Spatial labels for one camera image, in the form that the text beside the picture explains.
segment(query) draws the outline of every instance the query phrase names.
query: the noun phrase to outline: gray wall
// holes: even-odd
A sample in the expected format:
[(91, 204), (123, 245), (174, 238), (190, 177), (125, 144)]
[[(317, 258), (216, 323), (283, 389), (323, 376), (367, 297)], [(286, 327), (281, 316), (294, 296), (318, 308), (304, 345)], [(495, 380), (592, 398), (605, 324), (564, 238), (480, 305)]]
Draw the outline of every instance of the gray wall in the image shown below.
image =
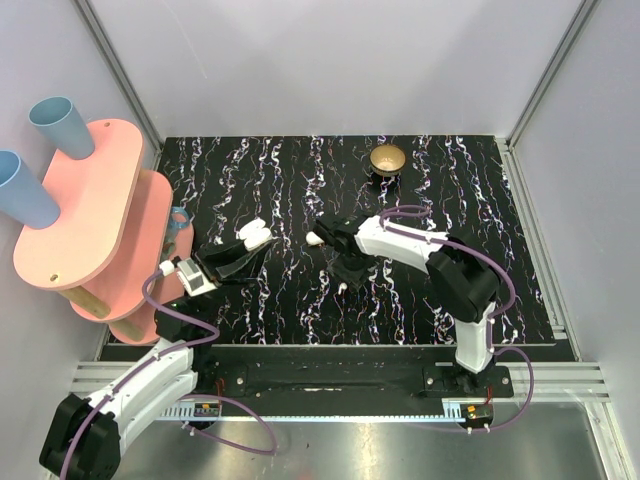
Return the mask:
[[(36, 101), (60, 94), (73, 99), (87, 121), (133, 121), (71, 2), (0, 0), (0, 148), (18, 151), (40, 178), (54, 149), (28, 124), (27, 113)], [(152, 159), (147, 156), (147, 165)], [(55, 407), (78, 360), (95, 352), (101, 327), (16, 275), (20, 229), (0, 214), (0, 476), (35, 479)]]
[(92, 2), (164, 136), (504, 136), (580, 4)]
[(640, 4), (603, 1), (516, 150), (586, 359), (640, 468)]

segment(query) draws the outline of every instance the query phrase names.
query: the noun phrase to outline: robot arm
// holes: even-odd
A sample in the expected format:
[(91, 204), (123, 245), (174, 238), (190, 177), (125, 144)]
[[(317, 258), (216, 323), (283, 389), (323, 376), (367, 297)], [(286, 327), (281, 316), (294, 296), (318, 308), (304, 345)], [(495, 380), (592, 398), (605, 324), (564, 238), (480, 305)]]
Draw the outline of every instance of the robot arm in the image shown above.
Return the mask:
[[(181, 305), (197, 310), (198, 300), (193, 297), (226, 285), (246, 285), (255, 281), (273, 241), (265, 222), (256, 219), (241, 229), (232, 242), (204, 247), (194, 258), (177, 258), (173, 265), (170, 262), (163, 264), (164, 275), (175, 270), (188, 294), (166, 306)], [(73, 452), (67, 478), (112, 478), (121, 457), (151, 422), (196, 388), (206, 389), (211, 380), (211, 369), (199, 372), (198, 366), (206, 363), (202, 360), (206, 360), (204, 357), (209, 354), (209, 348), (176, 348), (159, 355), (168, 348), (200, 338), (202, 332), (185, 328), (181, 321), (161, 312), (157, 312), (156, 320), (156, 330), (162, 338), (147, 355), (120, 378), (88, 398), (80, 399), (72, 394), (60, 403), (40, 453), (42, 466), (60, 474), (71, 439), (92, 413), (95, 416)], [(144, 365), (152, 357), (156, 357), (156, 361)], [(114, 387), (124, 379), (128, 380), (114, 393)], [(202, 416), (202, 421), (207, 419), (206, 415)]]
[[(389, 225), (418, 237), (472, 247), (475, 243), (470, 235), (452, 236)], [(454, 318), (457, 363), (473, 374), (489, 365), (493, 349), (487, 341), (487, 329), (500, 285), (499, 276), (489, 266), (455, 248), (385, 230), (379, 216), (325, 214), (316, 220), (313, 231), (340, 254), (329, 265), (329, 271), (356, 288), (370, 275), (372, 257), (390, 258), (428, 273), (443, 309)]]

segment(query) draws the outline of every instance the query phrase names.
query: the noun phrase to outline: pink shelf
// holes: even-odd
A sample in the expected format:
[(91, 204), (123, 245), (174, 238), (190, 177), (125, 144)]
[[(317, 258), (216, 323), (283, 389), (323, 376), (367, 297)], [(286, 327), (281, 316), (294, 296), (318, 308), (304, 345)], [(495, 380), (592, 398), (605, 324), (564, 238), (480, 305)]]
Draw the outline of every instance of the pink shelf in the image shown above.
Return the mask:
[(73, 160), (57, 150), (42, 182), (60, 206), (60, 217), (42, 230), (25, 226), (13, 252), (18, 275), (38, 288), (83, 285), (118, 251), (140, 171), (142, 134), (118, 119), (88, 127), (95, 152)]
[(109, 305), (111, 313), (99, 319), (71, 303), (78, 315), (94, 322), (111, 322), (142, 306), (142, 284), (158, 268), (172, 197), (163, 175), (140, 172), (118, 251), (99, 275), (82, 284)]
[[(180, 230), (176, 235), (176, 250), (171, 258), (176, 255), (180, 258), (188, 258), (191, 256), (191, 246), (193, 245), (193, 225)], [(167, 303), (176, 298), (184, 295), (184, 289), (180, 280), (176, 274), (172, 274), (168, 277), (158, 280), (153, 288), (151, 296), (160, 303)], [(144, 336), (139, 341), (133, 341), (125, 337), (120, 331), (115, 328), (110, 328), (113, 336), (118, 340), (130, 345), (146, 345), (148, 343), (158, 340), (156, 334), (155, 312), (148, 303), (145, 303), (142, 307), (136, 310), (133, 314), (129, 315), (127, 320), (133, 323), (144, 332)]]

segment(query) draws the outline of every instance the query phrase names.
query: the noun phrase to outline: silver floor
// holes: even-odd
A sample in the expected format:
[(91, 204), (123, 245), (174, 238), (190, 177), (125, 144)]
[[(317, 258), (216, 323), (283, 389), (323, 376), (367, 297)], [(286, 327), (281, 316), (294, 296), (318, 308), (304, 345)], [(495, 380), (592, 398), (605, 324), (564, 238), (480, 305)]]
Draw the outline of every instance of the silver floor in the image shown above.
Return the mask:
[[(513, 415), (497, 405), (497, 421)], [(279, 423), (275, 458), (251, 455), (179, 426), (156, 422), (123, 458), (116, 480), (405, 480), (606, 478), (584, 409), (533, 404), (512, 427), (488, 435), (445, 434), (403, 424)], [(255, 423), (212, 427), (231, 440), (266, 447)]]

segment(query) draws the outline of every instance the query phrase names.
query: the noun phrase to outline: white object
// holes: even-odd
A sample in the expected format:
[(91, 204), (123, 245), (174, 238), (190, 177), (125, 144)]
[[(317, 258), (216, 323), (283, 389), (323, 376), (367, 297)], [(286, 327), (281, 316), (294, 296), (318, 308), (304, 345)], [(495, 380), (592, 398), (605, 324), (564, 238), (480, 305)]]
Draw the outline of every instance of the white object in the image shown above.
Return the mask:
[[(427, 238), (447, 239), (445, 232), (426, 232), (391, 222), (387, 223), (387, 225)], [(378, 215), (369, 218), (360, 225), (355, 239), (360, 250), (367, 255), (397, 260), (400, 263), (417, 268), (424, 273), (427, 273), (427, 260), (429, 259), (429, 255), (437, 252), (441, 247), (441, 245), (428, 244), (424, 240), (414, 240), (398, 235), (397, 233), (383, 230), (380, 226), (380, 217)]]
[(171, 275), (176, 271), (176, 267), (171, 260), (165, 260), (160, 263), (160, 270), (162, 271), (162, 276), (166, 277), (167, 275)]
[(244, 227), (242, 227), (238, 232), (237, 237), (240, 240), (246, 240), (257, 230), (263, 229), (265, 225), (266, 222), (264, 220), (262, 220), (261, 218), (256, 218), (255, 220), (250, 221)]
[(307, 236), (305, 239), (307, 240), (307, 245), (311, 247), (317, 247), (318, 245), (322, 245), (324, 243), (324, 240), (322, 240), (319, 236), (317, 236), (313, 232), (307, 233)]
[(177, 275), (190, 297), (202, 295), (217, 288), (191, 258), (178, 262)]
[(255, 250), (256, 248), (261, 247), (269, 240), (271, 240), (273, 236), (271, 235), (271, 230), (268, 228), (260, 228), (256, 230), (252, 230), (249, 232), (247, 238), (244, 239), (244, 248), (247, 251)]
[(100, 411), (114, 414), (120, 434), (120, 455), (124, 455), (138, 435), (167, 407), (193, 391), (198, 380), (198, 375), (191, 371), (193, 350), (183, 348), (160, 357), (133, 377), (117, 394), (113, 394), (113, 387), (138, 365), (179, 343), (184, 342), (172, 344), (160, 339), (156, 346), (127, 372), (89, 396), (89, 405), (92, 407), (96, 407), (105, 395), (114, 397)]
[(456, 329), (456, 362), (470, 372), (479, 373), (491, 361), (492, 353), (487, 348), (487, 315), (496, 308), (491, 302), (482, 315), (480, 323), (466, 323), (454, 319)]

